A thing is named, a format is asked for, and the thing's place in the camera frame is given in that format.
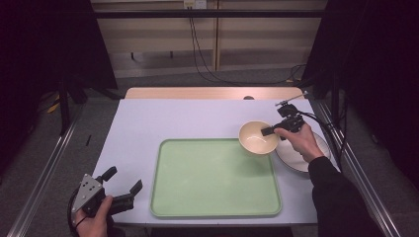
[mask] black cable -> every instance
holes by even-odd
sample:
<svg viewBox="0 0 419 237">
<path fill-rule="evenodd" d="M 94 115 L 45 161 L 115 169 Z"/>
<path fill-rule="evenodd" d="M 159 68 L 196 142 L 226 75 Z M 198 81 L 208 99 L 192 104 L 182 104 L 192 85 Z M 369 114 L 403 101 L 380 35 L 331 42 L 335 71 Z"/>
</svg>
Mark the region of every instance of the black cable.
<svg viewBox="0 0 419 237">
<path fill-rule="evenodd" d="M 144 230 L 144 234 L 146 237 L 150 237 L 150 234 L 148 233 L 147 227 L 142 228 Z"/>
<path fill-rule="evenodd" d="M 72 205 L 74 203 L 74 200 L 76 199 L 76 196 L 78 194 L 79 189 L 80 189 L 80 187 L 77 187 L 77 189 L 74 190 L 73 194 L 70 197 L 70 201 L 68 202 L 68 205 L 67 205 L 67 223 L 68 223 L 68 228 L 70 228 L 70 233 L 74 237 L 78 237 L 79 235 L 77 233 L 77 227 L 74 227 L 73 226 L 73 221 L 71 219 L 71 209 L 72 209 Z"/>
<path fill-rule="evenodd" d="M 81 222 L 83 222 L 85 219 L 87 218 L 87 215 L 83 217 L 83 219 L 81 219 L 74 228 L 77 229 L 77 226 L 79 226 L 79 224 L 81 224 Z"/>
<path fill-rule="evenodd" d="M 345 150 L 345 146 L 346 146 L 346 143 L 347 143 L 347 139 L 346 139 L 347 130 L 348 130 L 347 129 L 347 126 L 348 126 L 347 112 L 348 112 L 348 98 L 346 97 L 346 94 L 345 94 L 343 109 L 341 111 L 341 115 L 339 116 L 339 122 L 340 122 L 341 119 L 344 120 L 343 139 L 342 139 L 341 149 L 340 149 L 340 152 L 339 152 L 339 157 L 342 157 L 343 151 Z"/>
<path fill-rule="evenodd" d="M 208 67 L 207 67 L 206 61 L 204 60 L 204 57 L 203 57 L 203 54 L 202 54 L 202 51 L 201 51 L 201 47 L 200 47 L 200 43 L 198 42 L 198 38 L 197 38 L 197 31 L 195 30 L 194 19 L 193 19 L 193 18 L 190 18 L 190 19 L 189 19 L 189 23 L 190 23 L 190 26 L 191 26 L 192 46 L 193 46 L 193 48 L 194 48 L 194 60 L 195 60 L 195 66 L 196 66 L 197 71 L 198 71 L 198 73 L 200 74 L 200 76 L 201 76 L 202 78 L 204 78 L 205 80 L 207 80 L 207 81 L 210 81 L 210 82 L 216 82 L 216 81 L 212 81 L 212 80 L 210 80 L 209 78 L 205 77 L 205 76 L 201 73 L 201 71 L 200 71 L 200 69 L 199 69 L 199 67 L 198 67 L 198 63 L 197 63 L 197 56 L 196 56 L 196 49 L 195 49 L 195 41 L 197 42 L 198 51 L 199 51 L 199 53 L 200 53 L 201 59 L 202 59 L 202 61 L 203 61 L 203 63 L 204 63 L 204 67 L 206 68 L 207 72 L 209 72 L 209 74 L 210 74 L 213 78 L 217 79 L 218 81 L 225 82 L 225 83 L 231 84 L 231 85 L 233 85 L 233 86 L 240 86 L 240 85 L 238 85 L 238 84 L 236 84 L 236 83 L 229 82 L 229 81 L 225 81 L 225 80 L 222 80 L 222 79 L 220 79 L 220 78 L 217 78 L 215 75 L 213 75 L 213 74 L 210 72 L 210 70 L 209 70 L 209 69 L 208 69 Z"/>
<path fill-rule="evenodd" d="M 198 37 L 197 37 L 197 31 L 196 31 L 196 29 L 195 29 L 195 23 L 194 23 L 194 19 L 193 18 L 190 18 L 189 19 L 190 20 L 190 25 L 191 25 L 191 35 L 192 35 L 192 43 L 193 43 L 193 48 L 194 48 L 194 60 L 195 60 L 195 66 L 196 66 L 196 68 L 197 68 L 197 71 L 198 71 L 198 73 L 201 75 L 201 77 L 203 77 L 205 80 L 207 80 L 207 81 L 210 81 L 210 82 L 215 82 L 215 81 L 212 81 L 212 80 L 210 80 L 209 78 L 207 78 L 207 77 L 205 77 L 203 74 L 202 74 L 202 72 L 200 71 L 200 69 L 198 68 L 198 63 L 197 63 L 197 58 L 196 58 L 196 48 L 195 48 L 195 42 L 197 43 L 197 47 L 198 47 L 198 52 L 199 52 L 199 54 L 200 54 L 200 57 L 201 57 L 201 60 L 203 61 L 203 63 L 204 63 L 204 67 L 205 67 L 205 69 L 207 70 L 207 72 L 214 78 L 214 79 L 216 79 L 216 80 L 218 80 L 218 81 L 220 81 L 220 82 L 225 82 L 225 83 L 228 83 L 228 84 L 232 84 L 232 85 L 234 85 L 234 86 L 241 86 L 240 84 L 245 84 L 245 85 L 257 85 L 257 84 L 259 84 L 259 85 L 276 85 L 276 84 L 280 84 L 280 83 L 283 83 L 283 82 L 286 82 L 286 81 L 288 81 L 288 80 L 295 80 L 295 78 L 294 78 L 294 76 L 295 76 L 295 74 L 299 71 L 299 69 L 302 67 L 302 66 L 305 66 L 306 64 L 300 64 L 300 65 L 296 65 L 296 66 L 294 66 L 293 68 L 291 68 L 291 73 L 290 73 L 290 77 L 288 77 L 287 79 L 284 79 L 284 80 L 280 80 L 280 81 L 276 81 L 276 82 L 230 82 L 230 81 L 227 81 L 227 80 L 223 80 L 223 79 L 221 79 L 221 78 L 219 78 L 219 77 L 217 77 L 217 76 L 215 76 L 209 69 L 208 69 L 208 67 L 207 67 L 207 64 L 206 64 L 206 61 L 205 61 L 205 59 L 204 59 L 204 56 L 203 56 L 203 54 L 202 54 L 202 51 L 201 51 L 201 47 L 200 47 L 200 43 L 199 43 L 199 41 L 198 41 Z"/>
<path fill-rule="evenodd" d="M 332 139 L 332 137 L 333 137 L 332 131 L 327 126 L 327 124 L 324 121 L 322 121 L 320 118 L 315 116 L 314 114 L 305 113 L 305 112 L 301 112 L 301 111 L 297 111 L 297 112 L 300 113 L 303 116 L 306 116 L 306 117 L 309 117 L 309 118 L 315 120 L 323 128 L 323 130 L 327 133 L 327 135 L 331 138 L 330 140 L 332 141 L 333 152 L 335 153 L 335 156 L 336 156 L 336 159 L 335 159 L 336 164 L 338 165 L 338 168 L 340 169 L 341 173 L 343 173 L 342 164 L 341 164 L 341 152 L 339 151 L 335 140 Z"/>
</svg>

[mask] human hand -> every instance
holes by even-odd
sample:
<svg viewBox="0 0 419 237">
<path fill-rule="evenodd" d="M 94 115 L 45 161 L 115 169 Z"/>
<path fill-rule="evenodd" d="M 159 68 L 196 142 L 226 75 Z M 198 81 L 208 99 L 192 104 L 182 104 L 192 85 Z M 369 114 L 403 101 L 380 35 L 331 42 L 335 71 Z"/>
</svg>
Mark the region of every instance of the human hand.
<svg viewBox="0 0 419 237">
<path fill-rule="evenodd" d="M 314 134 L 311 130 L 311 126 L 305 123 L 301 129 L 296 132 L 290 132 L 283 128 L 275 128 L 274 133 L 286 138 L 293 149 L 302 155 L 304 161 L 310 163 L 315 158 L 324 156 L 323 152 L 318 148 L 317 142 L 315 141 Z"/>
<path fill-rule="evenodd" d="M 111 208 L 113 198 L 106 196 L 99 206 L 98 212 L 94 218 L 86 217 L 82 209 L 76 212 L 77 232 L 80 237 L 107 237 L 107 214 Z"/>
</svg>

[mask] bowl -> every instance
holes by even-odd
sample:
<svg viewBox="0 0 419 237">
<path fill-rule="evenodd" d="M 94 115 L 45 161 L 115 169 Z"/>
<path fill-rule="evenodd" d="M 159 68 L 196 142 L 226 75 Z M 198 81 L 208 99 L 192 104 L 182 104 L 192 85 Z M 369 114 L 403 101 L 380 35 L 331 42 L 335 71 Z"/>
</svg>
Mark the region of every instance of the bowl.
<svg viewBox="0 0 419 237">
<path fill-rule="evenodd" d="M 261 129 L 270 125 L 263 121 L 249 121 L 241 126 L 238 140 L 243 148 L 257 155 L 265 155 L 275 150 L 279 138 L 276 134 L 262 135 Z"/>
</svg>

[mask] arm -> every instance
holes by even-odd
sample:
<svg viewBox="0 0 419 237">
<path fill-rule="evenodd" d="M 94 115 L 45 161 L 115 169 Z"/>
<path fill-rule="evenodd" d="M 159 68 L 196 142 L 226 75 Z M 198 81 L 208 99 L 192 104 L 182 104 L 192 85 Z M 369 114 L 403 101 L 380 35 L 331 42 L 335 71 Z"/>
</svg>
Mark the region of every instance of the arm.
<svg viewBox="0 0 419 237">
<path fill-rule="evenodd" d="M 276 128 L 275 133 L 288 139 L 309 163 L 319 236 L 383 236 L 357 188 L 324 157 L 308 124 L 297 133 L 281 128 Z"/>
</svg>

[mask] white plate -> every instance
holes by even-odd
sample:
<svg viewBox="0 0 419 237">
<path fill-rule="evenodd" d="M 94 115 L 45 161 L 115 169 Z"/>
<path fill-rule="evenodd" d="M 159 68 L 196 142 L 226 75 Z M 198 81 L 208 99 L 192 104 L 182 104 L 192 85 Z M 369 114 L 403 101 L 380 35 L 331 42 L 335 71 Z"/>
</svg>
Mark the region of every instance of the white plate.
<svg viewBox="0 0 419 237">
<path fill-rule="evenodd" d="M 326 141 L 315 132 L 314 138 L 324 156 L 330 159 L 330 149 Z M 302 156 L 293 149 L 293 146 L 288 140 L 280 140 L 275 150 L 277 151 L 280 159 L 289 167 L 301 172 L 308 172 L 308 163 L 305 162 L 304 159 L 302 159 Z"/>
</svg>

